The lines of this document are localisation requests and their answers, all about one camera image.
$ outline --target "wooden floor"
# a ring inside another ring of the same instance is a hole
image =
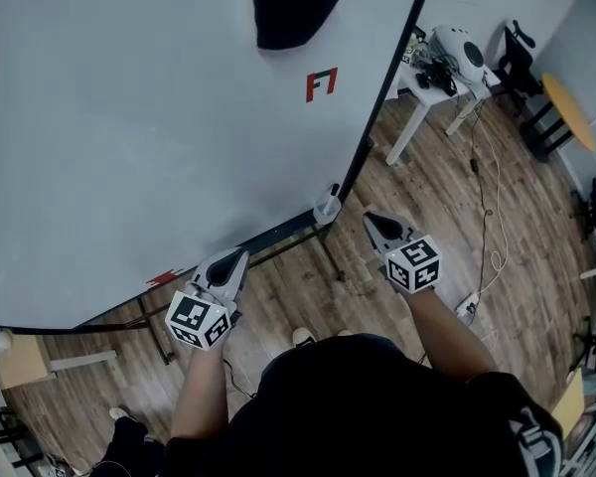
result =
[[[354,191],[329,236],[329,246],[347,272],[337,282],[316,240],[298,245],[253,269],[240,304],[244,316],[233,330],[226,357],[236,382],[254,392],[271,359],[290,348],[298,326],[318,338],[342,329],[392,339],[411,358],[422,353],[410,313],[377,272],[362,228],[367,209],[393,211],[432,234],[444,253],[444,279],[438,291],[449,306],[479,287],[482,219],[479,187],[470,171],[472,121],[448,138],[443,133],[454,117],[451,102],[434,108],[400,160],[387,167],[390,145],[410,117],[408,96],[383,108],[372,132],[375,147]],[[500,367],[517,375],[534,398],[552,407],[561,394],[567,368],[578,348],[571,333],[582,316],[596,312],[596,281],[581,283],[582,270],[596,266],[596,250],[581,244],[573,212],[570,183],[555,159],[540,165],[531,159],[516,125],[492,101],[475,128],[476,153],[484,180],[485,200],[495,208],[496,167],[483,129],[502,163],[502,211],[510,244],[508,265],[483,295],[472,329],[492,350]],[[486,281],[493,271],[490,252],[504,251],[498,215],[488,219]],[[150,309],[170,301],[177,284],[152,293]],[[139,315],[131,303],[105,321]],[[8,401],[34,429],[44,449],[87,470],[104,452],[112,434],[111,406],[123,404],[167,439],[169,419],[188,360],[159,320],[166,347],[177,361],[164,366],[146,331],[97,336],[46,338],[52,358],[116,349],[116,362],[58,373],[54,381],[8,393]],[[230,411],[245,401],[229,388]]]

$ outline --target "metal frame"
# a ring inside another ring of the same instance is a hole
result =
[[[407,17],[406,23],[404,25],[404,29],[402,30],[401,36],[399,38],[397,48],[395,49],[395,52],[393,54],[393,58],[391,60],[388,71],[386,72],[386,76],[382,83],[382,86],[381,86],[381,89],[377,96],[377,99],[375,100],[375,105],[373,106],[371,116],[369,117],[369,120],[367,121],[367,126],[365,127],[365,130],[363,132],[363,135],[362,135],[362,138],[358,145],[358,148],[356,149],[354,159],[353,159],[351,166],[349,168],[349,172],[347,173],[347,177],[345,178],[345,181],[343,182],[342,188],[340,190],[339,198],[342,203],[345,202],[345,200],[351,193],[352,187],[353,187],[354,183],[356,182],[356,179],[358,178],[358,175],[360,174],[360,171],[362,170],[362,167],[364,166],[364,164],[367,160],[367,157],[369,156],[371,148],[373,147],[373,144],[371,143],[371,139],[370,139],[371,130],[373,128],[375,120],[377,119],[379,110],[381,109],[381,106],[383,105],[383,103],[386,99],[386,94],[388,93],[388,90],[390,88],[390,85],[392,84],[395,74],[397,73],[397,68],[399,66],[400,59],[402,58],[402,56],[404,54],[404,50],[406,49],[408,40],[410,39],[410,36],[413,32],[413,28],[415,27],[417,19],[419,18],[419,14],[421,13],[421,9],[424,5],[424,2],[425,2],[425,0],[413,0],[413,3],[410,8],[410,12],[408,13],[408,17]],[[312,212],[309,211],[309,212],[305,212],[305,213],[293,218],[290,221],[287,221],[286,223],[283,223],[282,225],[279,225],[278,227],[276,227],[272,230],[269,230],[268,232],[265,232],[265,233],[259,235],[258,237],[252,238],[252,239],[248,240],[247,242],[244,242],[242,244],[242,246],[245,247],[247,250],[249,250],[249,252],[251,254],[255,254],[255,253],[260,252],[264,249],[267,249],[275,244],[278,244],[279,242],[281,242],[285,239],[288,239],[288,238],[298,234],[299,232],[302,232],[302,231],[305,231],[305,230],[311,228],[311,232],[306,234],[305,236],[302,236],[302,237],[298,238],[297,240],[289,243],[288,245],[285,245],[281,249],[277,249],[277,250],[267,254],[266,256],[253,261],[250,264],[250,268],[258,266],[258,265],[264,263],[266,260],[271,259],[274,256],[277,256],[277,255],[281,254],[282,252],[285,252],[286,250],[289,250],[290,248],[295,247],[296,245],[299,245],[300,243],[302,243],[308,239],[312,239],[313,237],[316,237],[318,239],[318,241],[320,242],[321,246],[323,247],[323,250],[325,252],[325,255],[327,256],[327,259],[329,259],[332,267],[334,268],[337,278],[339,280],[344,280],[344,277],[345,277],[344,272],[342,270],[340,270],[340,268],[338,267],[336,260],[334,259],[333,255],[331,254],[331,251],[329,250],[329,248],[327,247],[327,244],[326,244],[326,238],[327,238],[327,235],[329,234],[329,231],[331,230],[333,223],[326,225],[324,227],[320,227],[320,228],[316,228],[316,224],[317,223],[313,217]],[[194,269],[191,268],[189,270],[186,270],[185,272],[182,272],[179,276],[186,275],[187,273],[191,272],[192,270],[194,270]],[[142,301],[142,297],[144,295],[151,293],[152,291],[164,286],[165,284],[168,284],[168,283],[159,284],[153,288],[150,288],[150,289],[146,290],[145,292],[141,293],[140,295],[126,300],[125,302],[123,302],[123,304],[119,304],[119,305],[105,311],[104,313],[97,315],[95,318],[92,318],[91,320],[84,322],[83,324],[75,327],[74,329],[55,330],[55,329],[19,328],[19,327],[5,327],[5,328],[10,328],[15,334],[36,334],[36,335],[93,334],[93,333],[103,333],[103,332],[117,332],[117,331],[125,331],[125,330],[147,329],[150,332],[150,336],[151,336],[153,342],[155,343],[155,346],[157,347],[159,355],[161,356],[164,364],[168,365],[174,359],[174,353],[172,353],[172,352],[166,353],[163,350],[161,343],[159,341],[159,338],[158,338],[158,336],[154,330],[154,327],[151,324],[151,320],[150,320],[151,317],[166,310],[168,308],[168,306],[167,305],[161,306],[157,309],[154,309],[153,311],[147,312],[145,309],[145,306],[143,304],[143,301]],[[133,300],[137,300],[137,302],[139,304],[139,309],[141,310],[140,317],[135,318],[134,320],[131,320],[127,323],[122,323],[122,324],[87,325],[92,320],[100,318],[101,316],[104,316],[107,313],[113,311],[114,309],[117,309],[118,307],[121,307],[122,305],[125,305],[128,302],[131,302]]]

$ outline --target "forearm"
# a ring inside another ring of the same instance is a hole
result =
[[[486,346],[434,290],[427,288],[405,299],[433,370],[460,382],[497,370]]]
[[[210,438],[227,427],[227,392],[223,345],[195,350],[172,419],[170,435]]]

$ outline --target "white shoe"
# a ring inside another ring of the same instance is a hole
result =
[[[108,411],[108,414],[112,417],[113,420],[118,420],[121,417],[132,418],[130,416],[130,413],[128,413],[125,409],[120,408],[119,406],[117,408],[111,408]]]
[[[310,345],[316,342],[314,335],[304,327],[300,327],[294,331],[291,336],[291,340],[294,343],[294,348],[300,348],[301,346]]]

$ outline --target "black t-shirt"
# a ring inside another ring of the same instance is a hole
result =
[[[272,362],[222,436],[170,440],[160,475],[519,476],[526,405],[556,426],[512,375],[463,385],[384,338],[330,338]]]

